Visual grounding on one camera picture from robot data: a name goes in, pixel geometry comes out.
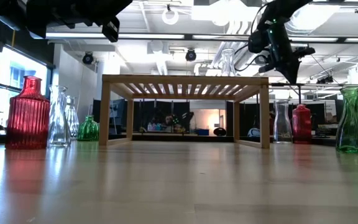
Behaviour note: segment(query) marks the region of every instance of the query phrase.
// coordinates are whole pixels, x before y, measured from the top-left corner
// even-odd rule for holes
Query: robotic arm
[[[46,38],[47,27],[85,23],[102,26],[110,42],[117,42],[117,14],[132,0],[0,0],[0,21],[14,30],[27,29],[33,38]]]
[[[291,83],[296,84],[299,59],[315,53],[314,48],[305,47],[292,51],[284,23],[288,22],[292,14],[313,0],[275,0],[267,3],[266,10],[257,26],[257,31],[251,32],[249,51],[259,54],[267,51],[266,65],[260,67],[259,72],[264,73],[274,68],[282,73]],[[330,0],[331,2],[344,2],[345,0]]]

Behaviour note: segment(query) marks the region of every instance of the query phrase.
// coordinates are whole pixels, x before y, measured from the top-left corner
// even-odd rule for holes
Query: vase
[[[288,117],[288,100],[274,102],[276,117],[274,120],[274,143],[292,143],[292,128]]]
[[[305,105],[300,104],[292,111],[293,142],[311,144],[311,113]]]
[[[85,118],[85,122],[80,125],[78,132],[79,141],[98,141],[99,140],[99,125],[93,121],[93,115]]]
[[[61,85],[50,85],[50,112],[48,146],[67,147],[70,145],[70,130],[65,116],[66,91]]]
[[[41,95],[41,79],[24,77],[23,90],[10,99],[6,149],[47,147],[50,103]]]
[[[78,136],[78,127],[80,122],[78,121],[77,111],[75,109],[75,98],[67,96],[67,105],[66,105],[66,119],[68,124],[68,129],[70,130],[70,136],[72,139],[76,139]]]
[[[336,133],[338,152],[358,153],[358,86],[341,89],[344,109]]]
[[[223,77],[235,77],[236,70],[234,69],[234,50],[233,49],[224,49],[222,51],[222,76]]]

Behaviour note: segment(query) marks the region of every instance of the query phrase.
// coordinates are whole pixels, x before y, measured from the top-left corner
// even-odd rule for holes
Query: red ribbed bottle
[[[50,102],[41,94],[41,79],[24,77],[20,94],[10,100],[6,149],[46,149]]]
[[[293,141],[295,144],[311,144],[311,113],[300,104],[292,111]]]

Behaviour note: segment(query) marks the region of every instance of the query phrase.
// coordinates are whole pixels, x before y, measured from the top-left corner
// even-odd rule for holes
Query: wooden floor
[[[358,223],[358,156],[233,143],[0,147],[0,224]]]

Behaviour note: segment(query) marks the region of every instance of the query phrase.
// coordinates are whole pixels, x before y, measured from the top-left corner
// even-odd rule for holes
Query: green glass vase
[[[80,125],[78,140],[99,141],[99,125],[93,121],[93,115],[87,116],[85,122]]]
[[[344,110],[336,133],[338,152],[358,153],[358,86],[342,88]]]

